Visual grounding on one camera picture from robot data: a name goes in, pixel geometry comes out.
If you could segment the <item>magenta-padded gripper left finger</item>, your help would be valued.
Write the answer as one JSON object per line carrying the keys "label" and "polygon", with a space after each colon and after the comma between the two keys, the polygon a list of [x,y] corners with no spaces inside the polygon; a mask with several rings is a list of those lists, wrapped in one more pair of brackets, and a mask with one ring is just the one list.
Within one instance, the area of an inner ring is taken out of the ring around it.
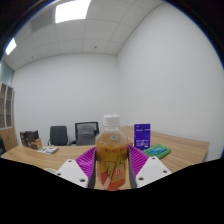
{"label": "magenta-padded gripper left finger", "polygon": [[95,148],[91,148],[77,159],[68,159],[55,173],[78,186],[93,189],[96,182]]}

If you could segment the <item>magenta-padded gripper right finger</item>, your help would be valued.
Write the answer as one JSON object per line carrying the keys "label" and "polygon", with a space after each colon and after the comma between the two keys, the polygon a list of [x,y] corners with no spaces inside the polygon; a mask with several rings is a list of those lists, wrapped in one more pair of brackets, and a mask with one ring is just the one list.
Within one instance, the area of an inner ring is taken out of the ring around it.
{"label": "magenta-padded gripper right finger", "polygon": [[129,180],[131,188],[140,188],[157,181],[171,171],[156,157],[148,157],[139,149],[129,146]]}

